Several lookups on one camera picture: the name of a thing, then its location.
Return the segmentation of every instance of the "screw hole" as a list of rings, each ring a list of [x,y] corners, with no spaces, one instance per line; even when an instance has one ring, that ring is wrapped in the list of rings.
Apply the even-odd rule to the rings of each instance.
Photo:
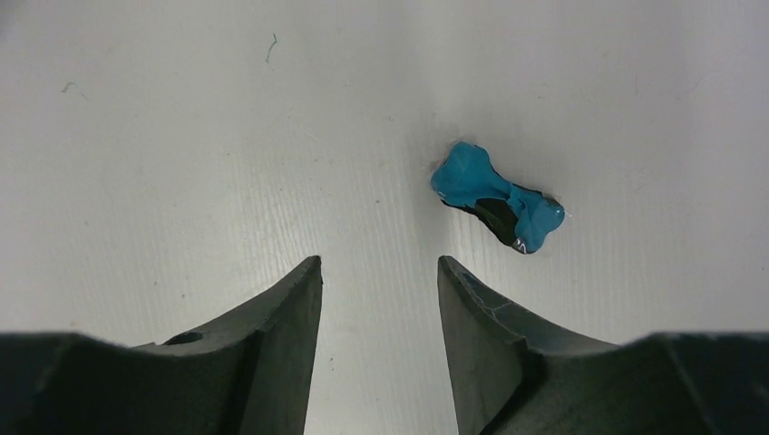
[[[171,338],[168,342],[164,343],[164,346],[173,346],[175,344],[187,344],[187,343],[195,343],[198,340],[203,338],[202,333],[180,333],[179,335]]]

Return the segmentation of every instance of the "white surface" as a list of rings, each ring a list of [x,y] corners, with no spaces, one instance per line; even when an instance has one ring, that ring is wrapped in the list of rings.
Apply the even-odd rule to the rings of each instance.
[[[620,3],[3,0],[0,327],[161,341],[321,254],[308,434],[456,431],[441,254],[602,339],[769,327],[769,3]],[[572,214],[537,255],[429,189],[460,137]]]

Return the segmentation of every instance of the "metal piece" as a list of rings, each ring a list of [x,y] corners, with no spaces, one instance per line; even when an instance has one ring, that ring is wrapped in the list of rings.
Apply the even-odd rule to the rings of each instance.
[[[0,336],[0,433],[301,434],[320,320],[320,258],[162,345]]]
[[[438,263],[461,435],[769,433],[769,334],[657,333],[616,346]]]

